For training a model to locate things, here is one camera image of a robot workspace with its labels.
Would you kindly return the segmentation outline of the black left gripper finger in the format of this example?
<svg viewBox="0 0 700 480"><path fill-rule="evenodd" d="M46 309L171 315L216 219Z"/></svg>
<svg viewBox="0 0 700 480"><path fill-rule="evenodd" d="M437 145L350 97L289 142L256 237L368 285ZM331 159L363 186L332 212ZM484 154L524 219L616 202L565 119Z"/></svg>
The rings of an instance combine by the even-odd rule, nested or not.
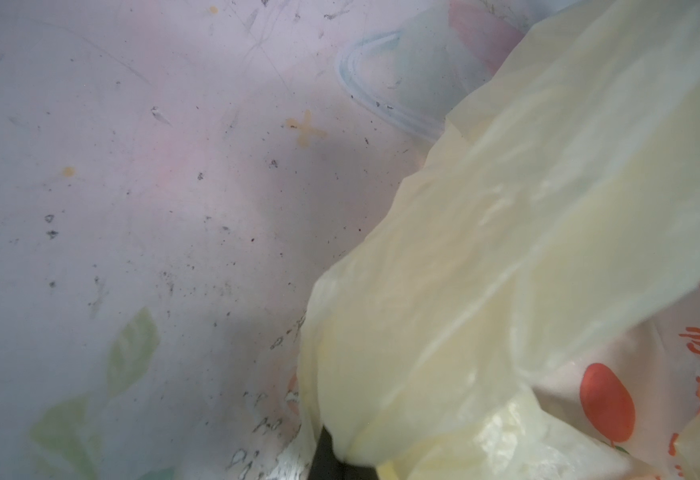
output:
<svg viewBox="0 0 700 480"><path fill-rule="evenodd" d="M323 428L317 443L308 480L379 480L373 467L361 467L343 463L334 454L333 440Z"/></svg>

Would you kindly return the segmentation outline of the yellowish printed plastic bag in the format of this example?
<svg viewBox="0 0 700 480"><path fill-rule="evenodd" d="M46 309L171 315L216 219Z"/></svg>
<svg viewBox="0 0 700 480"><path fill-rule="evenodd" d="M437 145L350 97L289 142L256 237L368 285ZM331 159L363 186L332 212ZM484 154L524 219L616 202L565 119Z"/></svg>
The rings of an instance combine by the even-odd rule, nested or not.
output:
<svg viewBox="0 0 700 480"><path fill-rule="evenodd" d="M379 479L700 479L700 1L531 25L451 1L491 73L301 331L323 428Z"/></svg>

